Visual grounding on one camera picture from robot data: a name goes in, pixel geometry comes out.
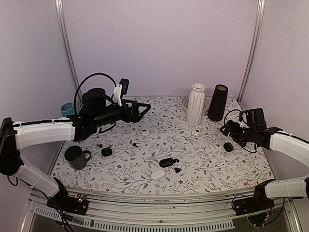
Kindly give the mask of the black round earbud case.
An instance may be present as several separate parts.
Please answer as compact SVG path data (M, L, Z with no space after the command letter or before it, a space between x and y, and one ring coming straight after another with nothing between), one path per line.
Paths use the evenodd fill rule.
M234 147L230 142L227 142L224 143L224 149L226 152L232 152L234 150Z

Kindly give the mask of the black oval case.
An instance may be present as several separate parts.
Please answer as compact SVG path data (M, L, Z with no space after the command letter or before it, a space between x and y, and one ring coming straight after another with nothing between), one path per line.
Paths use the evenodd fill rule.
M173 158L162 159L159 162L159 166L162 167L162 168L166 168L166 167L172 166L174 164L174 162L175 161L174 161Z

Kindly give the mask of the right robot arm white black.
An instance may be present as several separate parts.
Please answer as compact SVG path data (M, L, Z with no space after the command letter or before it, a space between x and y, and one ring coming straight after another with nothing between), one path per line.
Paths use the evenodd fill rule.
M238 122L224 120L220 132L232 137L243 148L247 143L253 143L255 147L276 151L305 166L309 165L309 142L280 128L268 128L261 108L240 111ZM258 184L249 204L254 211L259 211L267 205L268 199L285 197L308 198L309 176L275 179Z

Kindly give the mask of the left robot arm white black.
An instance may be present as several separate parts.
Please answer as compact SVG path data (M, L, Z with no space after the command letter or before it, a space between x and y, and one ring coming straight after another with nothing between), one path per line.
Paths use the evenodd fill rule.
M113 97L102 88L93 88L83 94L79 112L67 117L34 122L13 122L7 117L0 127L0 172L14 176L34 187L62 210L72 205L70 196L61 183L43 173L26 159L20 150L32 146L58 141L82 141L106 124L119 120L137 123L151 109L150 104L124 100L121 85L114 89Z

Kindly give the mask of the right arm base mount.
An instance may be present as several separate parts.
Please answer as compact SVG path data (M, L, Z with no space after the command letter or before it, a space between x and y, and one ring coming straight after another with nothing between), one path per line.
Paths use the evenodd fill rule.
M237 216L255 213L275 206L274 201L266 197L266 184L268 184L268 181L255 186L252 197L232 200L231 206Z

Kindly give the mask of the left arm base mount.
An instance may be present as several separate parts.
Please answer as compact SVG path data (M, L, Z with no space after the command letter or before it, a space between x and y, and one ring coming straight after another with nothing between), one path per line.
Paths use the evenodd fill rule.
M85 216L88 210L89 201L80 201L79 198L71 197L66 193L59 192L54 197L49 197L46 205L59 211Z

